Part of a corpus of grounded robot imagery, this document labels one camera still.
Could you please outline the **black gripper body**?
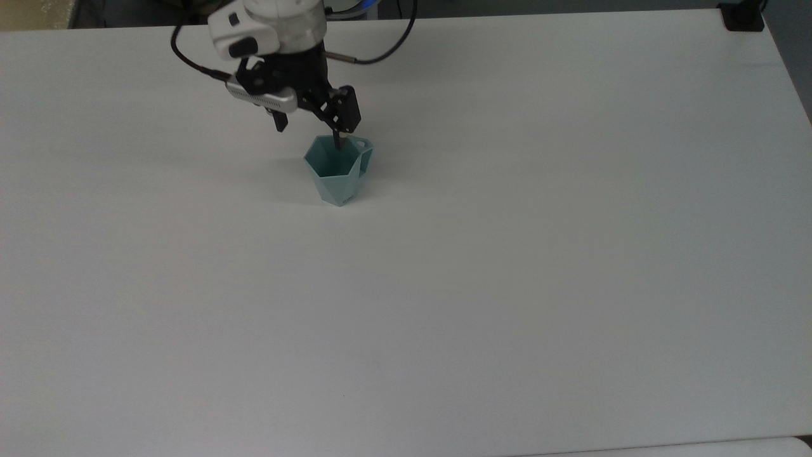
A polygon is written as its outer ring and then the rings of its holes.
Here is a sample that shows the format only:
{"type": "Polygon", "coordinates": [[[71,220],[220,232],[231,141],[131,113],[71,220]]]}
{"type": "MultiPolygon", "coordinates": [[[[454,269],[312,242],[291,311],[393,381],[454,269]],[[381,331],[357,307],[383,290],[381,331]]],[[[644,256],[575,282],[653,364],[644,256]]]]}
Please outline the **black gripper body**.
{"type": "Polygon", "coordinates": [[[269,95],[285,88],[297,95],[329,96],[333,86],[329,81],[325,48],[313,48],[296,54],[267,54],[240,62],[237,82],[250,95],[269,95]]]}

